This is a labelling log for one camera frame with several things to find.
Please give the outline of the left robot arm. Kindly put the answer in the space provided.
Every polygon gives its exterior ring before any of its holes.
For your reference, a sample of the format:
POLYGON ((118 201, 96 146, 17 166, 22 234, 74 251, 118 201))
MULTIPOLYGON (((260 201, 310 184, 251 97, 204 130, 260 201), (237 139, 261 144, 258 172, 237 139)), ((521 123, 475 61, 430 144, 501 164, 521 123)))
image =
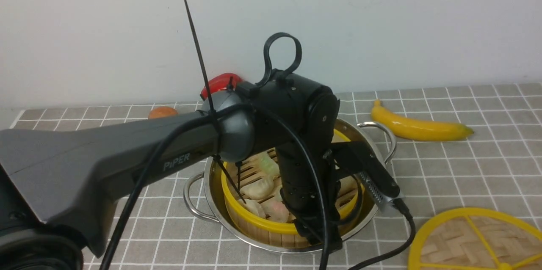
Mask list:
POLYGON ((209 95, 200 110, 96 129, 1 131, 2 270, 110 263, 143 187, 200 160, 235 163, 275 148, 282 197, 310 241, 340 243, 327 155, 340 101, 325 85, 273 72, 209 95))

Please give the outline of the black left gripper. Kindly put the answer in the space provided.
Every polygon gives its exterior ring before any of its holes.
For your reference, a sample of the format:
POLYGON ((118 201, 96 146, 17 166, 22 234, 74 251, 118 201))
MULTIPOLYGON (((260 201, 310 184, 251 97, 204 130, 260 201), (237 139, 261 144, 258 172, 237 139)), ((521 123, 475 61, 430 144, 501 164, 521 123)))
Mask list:
MULTIPOLYGON (((329 251, 338 251, 343 247, 340 228, 337 225, 340 214, 335 206, 339 182, 332 156, 334 150, 335 143, 320 151, 309 147, 327 205, 329 251)), ((276 152, 282 179, 281 195, 287 209, 296 218, 294 220, 296 231, 310 245, 320 244, 324 240, 324 217, 321 214, 320 193, 313 178, 313 170, 296 143, 279 145, 276 152)))

